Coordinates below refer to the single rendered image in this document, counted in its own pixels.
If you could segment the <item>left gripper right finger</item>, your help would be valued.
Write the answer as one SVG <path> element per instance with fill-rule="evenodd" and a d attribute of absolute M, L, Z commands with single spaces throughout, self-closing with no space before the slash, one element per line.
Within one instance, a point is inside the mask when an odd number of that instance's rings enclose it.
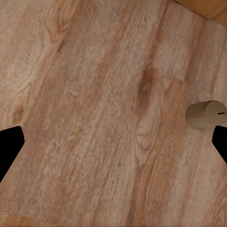
<path fill-rule="evenodd" d="M 227 127 L 216 126 L 212 134 L 212 143 L 227 164 Z"/>

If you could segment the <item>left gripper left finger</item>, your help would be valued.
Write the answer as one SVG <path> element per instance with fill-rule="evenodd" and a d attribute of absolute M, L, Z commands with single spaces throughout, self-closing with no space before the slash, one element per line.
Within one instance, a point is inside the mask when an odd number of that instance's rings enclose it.
<path fill-rule="evenodd" d="M 21 126 L 0 131 L 0 182 L 25 143 Z"/>

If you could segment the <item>pillar candle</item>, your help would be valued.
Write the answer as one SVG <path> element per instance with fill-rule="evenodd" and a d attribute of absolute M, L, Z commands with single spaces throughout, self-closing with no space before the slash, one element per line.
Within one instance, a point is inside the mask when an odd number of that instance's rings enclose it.
<path fill-rule="evenodd" d="M 227 107 L 217 100 L 193 104 L 186 109 L 185 120 L 194 129 L 215 129 L 227 123 Z"/>

